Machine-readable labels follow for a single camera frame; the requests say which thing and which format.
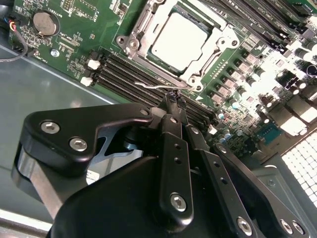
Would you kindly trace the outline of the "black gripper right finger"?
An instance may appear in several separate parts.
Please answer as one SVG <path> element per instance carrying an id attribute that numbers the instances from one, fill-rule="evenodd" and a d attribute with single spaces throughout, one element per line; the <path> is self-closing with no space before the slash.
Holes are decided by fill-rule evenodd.
<path id="1" fill-rule="evenodd" d="M 210 151 L 202 133 L 190 124 L 186 100 L 177 99 L 194 164 L 219 202 L 224 238 L 307 238 L 296 215 L 230 149 L 216 143 Z"/>

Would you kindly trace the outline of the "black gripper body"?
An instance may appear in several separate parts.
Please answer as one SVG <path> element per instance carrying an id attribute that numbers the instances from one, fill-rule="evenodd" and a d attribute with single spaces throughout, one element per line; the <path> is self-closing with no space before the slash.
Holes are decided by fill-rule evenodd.
<path id="1" fill-rule="evenodd" d="M 51 238 L 222 238 L 219 202 L 194 164 L 185 126 L 128 126 L 110 143 L 144 151 L 72 195 L 58 212 Z"/>

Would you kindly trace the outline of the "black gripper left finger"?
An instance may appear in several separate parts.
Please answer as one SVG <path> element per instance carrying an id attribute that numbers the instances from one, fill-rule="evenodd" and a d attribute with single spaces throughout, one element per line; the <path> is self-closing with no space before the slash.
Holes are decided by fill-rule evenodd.
<path id="1" fill-rule="evenodd" d="M 161 214 L 184 226 L 193 215 L 186 123 L 186 102 L 174 91 L 151 109 L 127 103 L 34 112 L 23 122 L 11 176 L 52 217 L 86 204 L 104 212 L 107 200 L 131 200 L 125 190 L 144 192 L 149 183 Z M 143 157 L 87 184 L 91 164 L 134 149 Z"/>

